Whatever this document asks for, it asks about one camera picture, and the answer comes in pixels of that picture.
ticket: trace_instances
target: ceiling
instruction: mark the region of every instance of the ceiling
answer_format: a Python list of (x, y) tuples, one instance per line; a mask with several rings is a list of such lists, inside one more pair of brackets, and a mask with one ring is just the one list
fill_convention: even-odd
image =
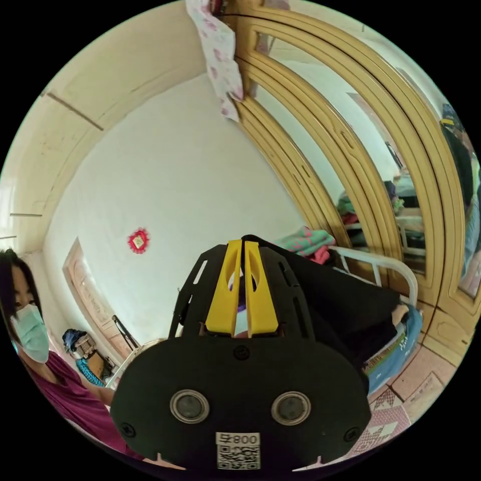
[(94, 145), (146, 100), (204, 71), (183, 2), (134, 17), (76, 55), (35, 101), (7, 155), (0, 249), (41, 249), (65, 188)]

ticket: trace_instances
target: pink floral cloth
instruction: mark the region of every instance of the pink floral cloth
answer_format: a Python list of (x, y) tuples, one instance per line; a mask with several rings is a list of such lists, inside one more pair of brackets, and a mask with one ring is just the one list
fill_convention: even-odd
[(209, 0), (185, 0), (187, 13), (199, 32), (207, 63), (207, 75), (220, 101), (224, 117), (239, 121), (232, 99), (242, 101), (244, 89), (241, 73), (234, 60), (235, 33), (210, 12)]

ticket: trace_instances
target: green blanket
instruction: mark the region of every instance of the green blanket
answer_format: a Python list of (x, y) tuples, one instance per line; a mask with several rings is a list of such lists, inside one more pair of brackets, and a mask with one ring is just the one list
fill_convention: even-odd
[(302, 257), (309, 257), (322, 246), (333, 246), (335, 243), (334, 238), (325, 230), (310, 230), (308, 227), (303, 227), (294, 234), (274, 242), (277, 246)]

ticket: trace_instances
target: black hair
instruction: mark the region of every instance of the black hair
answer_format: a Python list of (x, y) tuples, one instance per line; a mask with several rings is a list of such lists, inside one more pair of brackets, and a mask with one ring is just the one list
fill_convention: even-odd
[(17, 318), (14, 278), (12, 274), (13, 267), (18, 267), (23, 272), (32, 297), (34, 298), (35, 305), (40, 311), (40, 315), (42, 315), (42, 307), (40, 305), (40, 298), (37, 286), (35, 285), (34, 275), (32, 274), (30, 267), (23, 259), (19, 258), (12, 249), (0, 251), (0, 306), (5, 317), (10, 337), (15, 341), (20, 342), (15, 329), (12, 326), (12, 317)]

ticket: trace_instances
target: blue bed sheet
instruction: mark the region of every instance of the blue bed sheet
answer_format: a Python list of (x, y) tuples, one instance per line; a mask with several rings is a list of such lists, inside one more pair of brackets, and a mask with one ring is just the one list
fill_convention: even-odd
[(401, 342), (368, 372), (369, 395), (376, 392), (391, 377), (399, 374), (405, 362), (416, 348), (417, 340), (422, 329), (422, 316), (414, 306), (410, 304), (407, 304), (407, 306), (409, 313), (405, 323), (405, 335)]

